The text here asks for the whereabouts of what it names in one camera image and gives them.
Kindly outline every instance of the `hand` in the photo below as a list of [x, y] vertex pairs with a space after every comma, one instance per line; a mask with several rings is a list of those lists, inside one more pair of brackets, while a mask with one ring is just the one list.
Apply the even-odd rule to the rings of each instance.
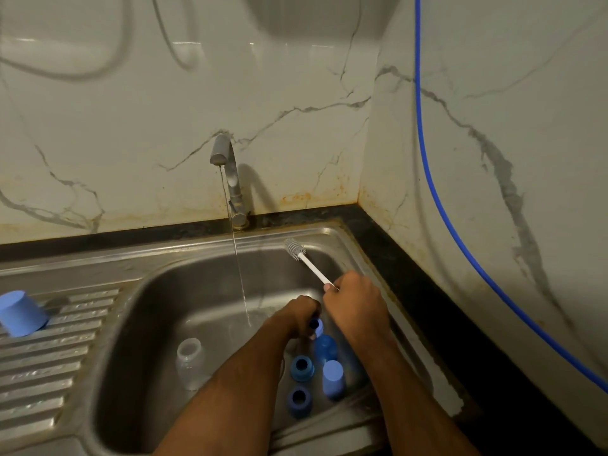
[[321, 304], [310, 296], [298, 296], [277, 311], [270, 319], [278, 319], [290, 327], [290, 337], [308, 337], [313, 330], [308, 326], [310, 319], [321, 313]]
[[369, 278], [350, 271], [338, 278], [335, 285], [340, 291], [329, 283], [323, 286], [323, 301], [355, 351], [370, 337], [390, 339], [389, 310], [380, 289]]

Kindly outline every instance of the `white brush handle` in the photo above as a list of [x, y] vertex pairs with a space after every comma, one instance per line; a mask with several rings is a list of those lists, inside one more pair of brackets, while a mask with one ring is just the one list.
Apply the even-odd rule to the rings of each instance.
[[308, 260], [308, 258], [307, 258], [307, 257], [304, 255], [304, 253], [300, 253], [300, 254], [298, 254], [298, 257], [299, 257], [299, 258], [300, 258], [302, 261], [304, 261], [304, 263], [305, 263], [305, 264], [308, 266], [308, 268], [309, 268], [309, 269], [311, 269], [311, 270], [314, 272], [314, 274], [315, 274], [316, 276], [318, 276], [318, 277], [319, 277], [319, 280], [321, 280], [323, 283], [329, 283], [331, 286], [333, 286], [333, 287], [335, 288], [335, 285], [334, 285], [333, 283], [331, 283], [331, 282], [329, 281], [329, 279], [328, 279], [326, 276], [324, 276], [324, 275], [321, 273], [321, 271], [320, 271], [318, 268], [316, 268], [316, 267], [315, 267], [315, 265], [314, 265], [314, 264], [313, 264], [313, 263], [312, 263], [310, 260]]

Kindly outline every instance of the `wall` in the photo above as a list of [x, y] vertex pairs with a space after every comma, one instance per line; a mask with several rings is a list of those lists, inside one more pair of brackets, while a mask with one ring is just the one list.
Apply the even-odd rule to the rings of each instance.
[[[506, 292], [608, 379], [607, 0], [422, 0], [430, 169]], [[597, 445], [608, 397], [492, 293], [432, 202], [414, 113], [414, 0], [381, 44], [359, 201]]]
[[395, 0], [0, 2], [0, 243], [356, 201]]

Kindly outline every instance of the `clear plastic bottle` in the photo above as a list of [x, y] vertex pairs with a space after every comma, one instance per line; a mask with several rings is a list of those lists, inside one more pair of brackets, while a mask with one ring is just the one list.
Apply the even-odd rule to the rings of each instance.
[[190, 337], [179, 345], [175, 367], [186, 390], [198, 390], [209, 379], [202, 370], [205, 351], [196, 337]]

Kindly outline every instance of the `person's right hand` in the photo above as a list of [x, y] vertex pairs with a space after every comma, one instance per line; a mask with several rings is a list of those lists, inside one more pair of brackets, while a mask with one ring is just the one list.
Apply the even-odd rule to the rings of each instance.
[[370, 337], [390, 338], [389, 310], [369, 278], [351, 270], [336, 280], [336, 287], [340, 291], [323, 286], [325, 308], [355, 350]]

